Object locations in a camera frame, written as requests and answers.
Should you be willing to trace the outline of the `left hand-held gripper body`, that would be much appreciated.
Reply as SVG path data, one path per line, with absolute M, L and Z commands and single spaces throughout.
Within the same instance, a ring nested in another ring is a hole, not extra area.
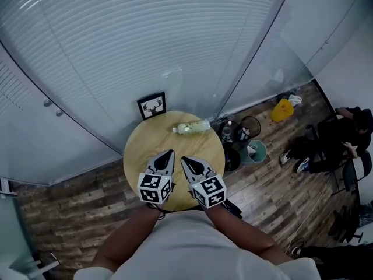
M 162 205 L 173 190 L 173 174 L 140 173 L 137 190 L 142 202 Z

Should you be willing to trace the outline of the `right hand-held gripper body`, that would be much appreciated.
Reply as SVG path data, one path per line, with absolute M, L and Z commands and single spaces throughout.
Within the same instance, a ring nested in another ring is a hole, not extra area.
M 189 189 L 197 202 L 209 209 L 227 199 L 227 188 L 220 174 L 191 183 Z

